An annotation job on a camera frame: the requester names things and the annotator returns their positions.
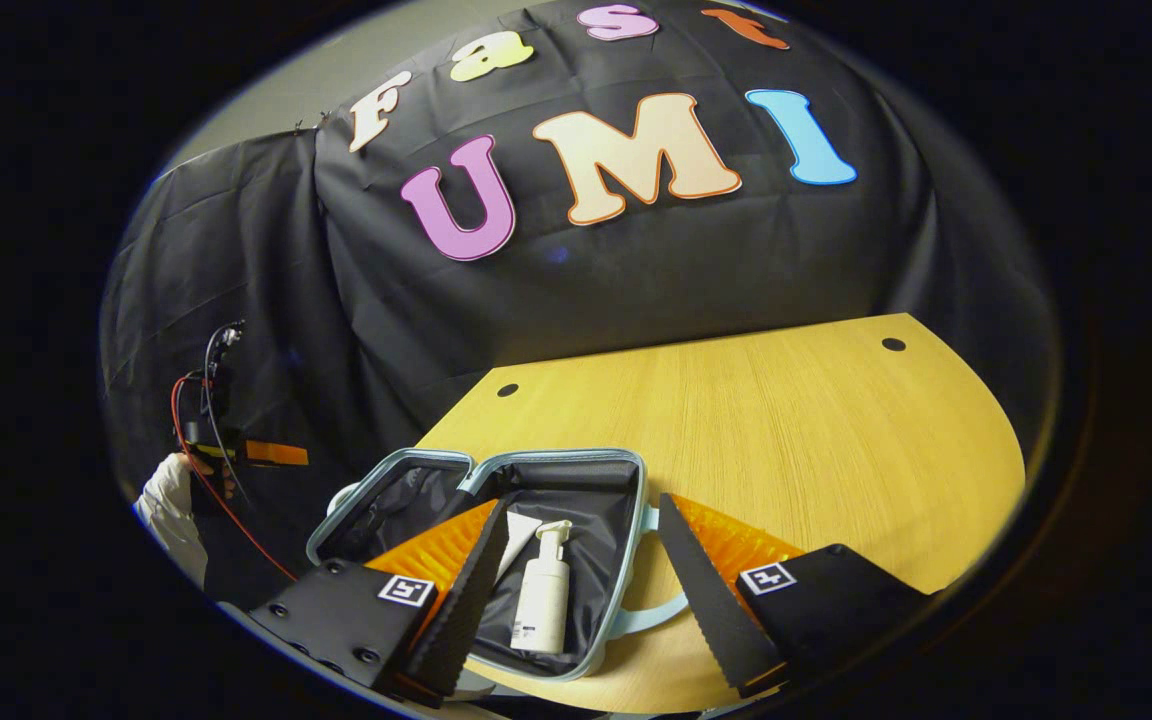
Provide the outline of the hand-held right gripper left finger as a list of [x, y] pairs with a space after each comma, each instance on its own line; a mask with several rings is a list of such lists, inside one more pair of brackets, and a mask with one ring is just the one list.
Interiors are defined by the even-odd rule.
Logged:
[[250, 611], [293, 659], [332, 679], [439, 707], [454, 692], [508, 539], [492, 500], [366, 562], [329, 559]]

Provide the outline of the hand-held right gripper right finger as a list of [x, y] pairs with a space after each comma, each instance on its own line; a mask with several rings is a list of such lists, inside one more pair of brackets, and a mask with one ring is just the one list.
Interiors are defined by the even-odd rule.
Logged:
[[933, 600], [846, 544], [799, 550], [676, 493], [660, 497], [658, 533], [710, 653], [744, 698], [841, 673]]

